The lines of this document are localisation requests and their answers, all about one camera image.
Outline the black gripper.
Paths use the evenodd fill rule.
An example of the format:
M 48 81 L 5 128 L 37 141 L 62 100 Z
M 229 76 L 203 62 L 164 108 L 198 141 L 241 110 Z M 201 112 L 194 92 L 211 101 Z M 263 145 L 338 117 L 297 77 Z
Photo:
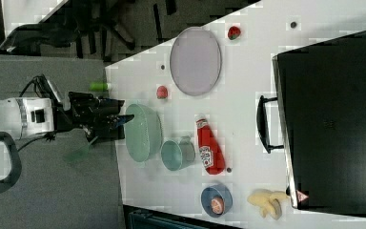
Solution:
M 119 115 L 125 101 L 95 97 L 93 94 L 69 92 L 70 107 L 55 107 L 54 128 L 57 133 L 82 129 L 88 141 L 124 139 L 123 125 L 134 119 L 133 114 Z

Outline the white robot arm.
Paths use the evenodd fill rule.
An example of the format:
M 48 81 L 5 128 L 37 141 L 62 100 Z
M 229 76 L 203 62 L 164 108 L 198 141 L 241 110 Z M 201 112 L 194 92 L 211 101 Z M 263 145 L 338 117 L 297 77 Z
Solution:
M 122 100 L 93 94 L 69 93 L 66 109 L 56 98 L 13 97 L 0 100 L 0 132 L 13 139 L 52 137 L 59 133 L 81 129 L 88 140 L 122 139 L 124 125 L 134 119 L 121 114 Z

